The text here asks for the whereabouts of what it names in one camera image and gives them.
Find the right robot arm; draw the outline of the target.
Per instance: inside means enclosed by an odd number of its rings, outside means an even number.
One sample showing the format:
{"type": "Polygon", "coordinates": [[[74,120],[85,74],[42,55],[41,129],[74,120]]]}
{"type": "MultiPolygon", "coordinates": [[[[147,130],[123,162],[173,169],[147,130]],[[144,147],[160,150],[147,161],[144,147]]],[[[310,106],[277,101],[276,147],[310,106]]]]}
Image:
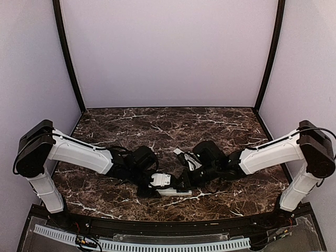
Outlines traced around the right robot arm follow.
{"type": "Polygon", "coordinates": [[[269,225],[278,228],[317,183],[335,172],[332,141],[326,132],[304,120],[299,128],[281,138],[230,155],[225,155],[213,141],[200,142],[192,153],[179,149],[174,153],[184,166],[190,167],[180,177],[186,187],[201,186],[217,178],[238,180],[274,165],[302,160],[300,171],[280,196],[279,208],[268,215],[269,225]]]}

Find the white battery cover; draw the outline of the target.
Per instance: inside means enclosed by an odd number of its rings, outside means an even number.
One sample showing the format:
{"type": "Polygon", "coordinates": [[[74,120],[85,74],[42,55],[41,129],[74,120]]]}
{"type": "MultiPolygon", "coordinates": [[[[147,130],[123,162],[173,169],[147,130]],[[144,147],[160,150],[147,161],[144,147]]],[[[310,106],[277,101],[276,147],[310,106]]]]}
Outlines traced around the white battery cover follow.
{"type": "Polygon", "coordinates": [[[178,148],[176,148],[174,151],[173,151],[176,155],[179,155],[180,153],[182,153],[182,151],[178,148]]]}

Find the white remote control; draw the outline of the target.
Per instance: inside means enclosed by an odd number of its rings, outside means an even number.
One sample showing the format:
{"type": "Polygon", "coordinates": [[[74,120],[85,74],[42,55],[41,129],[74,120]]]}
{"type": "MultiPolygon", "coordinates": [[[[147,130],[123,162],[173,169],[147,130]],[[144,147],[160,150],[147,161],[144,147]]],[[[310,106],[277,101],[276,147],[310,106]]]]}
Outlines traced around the white remote control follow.
{"type": "Polygon", "coordinates": [[[161,196],[191,196],[191,190],[178,190],[174,188],[167,188],[164,190],[156,190],[161,196]]]}

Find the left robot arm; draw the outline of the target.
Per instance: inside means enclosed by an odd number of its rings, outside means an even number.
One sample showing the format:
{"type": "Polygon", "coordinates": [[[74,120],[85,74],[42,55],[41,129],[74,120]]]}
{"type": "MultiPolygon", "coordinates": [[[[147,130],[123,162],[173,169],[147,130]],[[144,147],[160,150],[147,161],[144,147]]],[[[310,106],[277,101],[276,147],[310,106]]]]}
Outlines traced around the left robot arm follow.
{"type": "Polygon", "coordinates": [[[44,202],[54,221],[63,229],[74,225],[74,217],[66,209],[62,195],[45,167],[46,160],[56,160],[84,167],[108,177],[129,181],[138,187],[139,197],[177,194],[176,178],[159,173],[159,161],[147,146],[130,151],[121,146],[101,148],[76,140],[43,120],[19,141],[13,173],[27,179],[44,202]]]}

